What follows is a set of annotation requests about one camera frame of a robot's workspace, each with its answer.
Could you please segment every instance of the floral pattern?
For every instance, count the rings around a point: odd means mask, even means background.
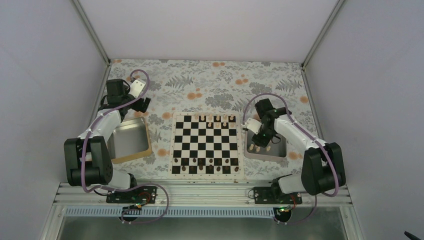
[[[311,106],[298,63],[250,61],[198,61],[115,59],[109,79],[130,80],[133,70],[149,74],[151,98],[147,112],[129,110],[125,120],[144,117],[148,122],[153,153],[150,156],[115,164],[114,168],[138,179],[168,177],[172,115],[174,112],[238,112],[241,116],[248,101],[260,93],[282,96],[296,119],[317,134]],[[146,80],[141,72],[133,77]],[[270,96],[274,106],[279,99]],[[258,118],[253,102],[246,118]],[[303,152],[287,143],[287,157],[281,162],[244,158],[245,180],[270,180],[302,170]]]

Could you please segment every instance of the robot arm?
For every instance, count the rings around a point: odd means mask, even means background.
[[[270,140],[278,133],[292,143],[299,152],[303,152],[301,174],[290,174],[273,181],[273,185],[278,184],[282,193],[290,194],[306,191],[310,195],[317,195],[335,188],[335,178],[328,165],[328,160],[324,157],[324,153],[317,142],[327,151],[334,165],[339,186],[346,184],[342,150],[337,143],[327,143],[317,138],[302,127],[293,116],[290,116],[293,119],[292,121],[285,107],[274,108],[269,99],[258,101],[255,108],[261,122],[249,118],[246,121],[246,128],[255,133],[252,141],[257,146],[267,147]],[[310,139],[305,132],[315,139]]]
[[[107,104],[101,104],[97,117],[104,116],[95,129],[88,128],[77,138],[67,139],[64,143],[66,176],[71,186],[81,186],[81,157],[83,142],[88,132],[91,132],[86,148],[85,182],[89,185],[108,185],[114,189],[128,189],[131,184],[130,175],[114,170],[107,142],[112,132],[123,121],[129,109],[146,112],[150,99],[140,98],[136,102],[109,112],[113,108],[129,103],[138,98],[146,83],[136,79],[131,86],[126,87],[122,79],[106,82]]]

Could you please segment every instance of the gray floor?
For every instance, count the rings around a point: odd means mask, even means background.
[[[311,210],[298,208],[292,220]],[[115,217],[65,217],[60,240],[344,240],[339,208],[321,207],[307,222],[277,225],[261,218],[163,218],[155,223],[122,224]]]

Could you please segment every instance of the white panel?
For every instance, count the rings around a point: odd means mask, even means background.
[[[38,239],[106,66],[70,1],[0,3],[0,239]]]
[[[424,239],[424,1],[347,1],[306,67],[365,238]]]
[[[80,0],[110,58],[305,60],[337,0]]]

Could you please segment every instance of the chessboard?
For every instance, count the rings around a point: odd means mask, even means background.
[[[239,115],[174,113],[168,170],[173,179],[242,179]]]

